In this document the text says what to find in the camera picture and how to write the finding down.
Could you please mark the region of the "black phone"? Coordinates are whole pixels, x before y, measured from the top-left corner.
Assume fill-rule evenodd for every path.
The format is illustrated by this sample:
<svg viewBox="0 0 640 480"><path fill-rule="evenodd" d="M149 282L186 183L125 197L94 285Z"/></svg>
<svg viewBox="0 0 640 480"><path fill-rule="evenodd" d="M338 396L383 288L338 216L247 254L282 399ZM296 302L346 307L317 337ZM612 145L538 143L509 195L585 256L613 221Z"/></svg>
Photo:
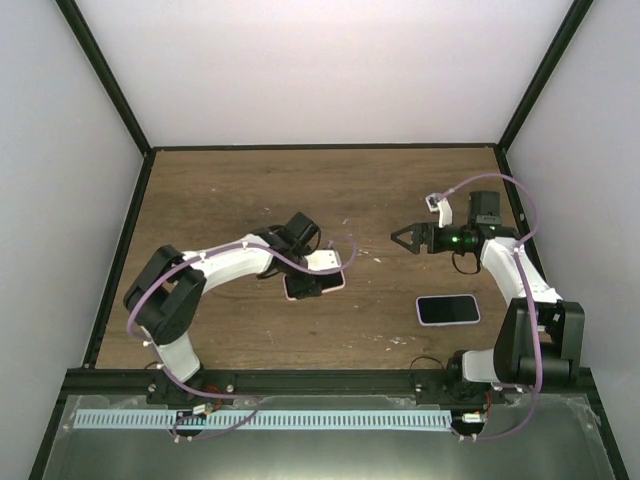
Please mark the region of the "black phone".
<svg viewBox="0 0 640 480"><path fill-rule="evenodd" d="M420 296L415 307L424 327L473 325L481 320L477 300L471 294Z"/></svg>

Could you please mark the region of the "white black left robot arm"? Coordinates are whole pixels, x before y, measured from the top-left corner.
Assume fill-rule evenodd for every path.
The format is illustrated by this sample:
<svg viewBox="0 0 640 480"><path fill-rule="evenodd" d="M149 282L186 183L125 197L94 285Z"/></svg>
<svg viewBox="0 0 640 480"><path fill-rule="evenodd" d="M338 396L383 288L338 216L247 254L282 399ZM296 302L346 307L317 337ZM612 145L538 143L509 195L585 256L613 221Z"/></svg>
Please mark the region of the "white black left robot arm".
<svg viewBox="0 0 640 480"><path fill-rule="evenodd" d="M188 335L203 294L250 275L285 273L306 279L308 275L293 266L308 266L307 257L314 251L310 242L319 233L320 227L298 212L284 225L255 229L210 250L180 252L165 245L154 252L123 304L172 376L168 388L178 401L194 403L204 392L205 381L198 374L201 361Z"/></svg>

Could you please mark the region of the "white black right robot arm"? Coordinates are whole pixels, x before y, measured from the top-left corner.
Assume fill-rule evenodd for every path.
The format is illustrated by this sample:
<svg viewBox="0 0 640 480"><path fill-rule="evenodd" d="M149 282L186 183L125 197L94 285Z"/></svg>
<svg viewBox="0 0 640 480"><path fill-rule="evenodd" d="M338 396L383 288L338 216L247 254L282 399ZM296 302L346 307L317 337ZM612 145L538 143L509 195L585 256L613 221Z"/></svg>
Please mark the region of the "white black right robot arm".
<svg viewBox="0 0 640 480"><path fill-rule="evenodd" d="M454 353L444 378L447 396L468 402L480 383L534 390L573 385L580 369L584 309L564 300L542 278L518 232L503 224L499 193L471 192L461 225L454 224L447 199L430 195L426 203L438 220L413 223L393 232L391 240L413 254L472 255L477 270L490 273L507 306L493 348Z"/></svg>

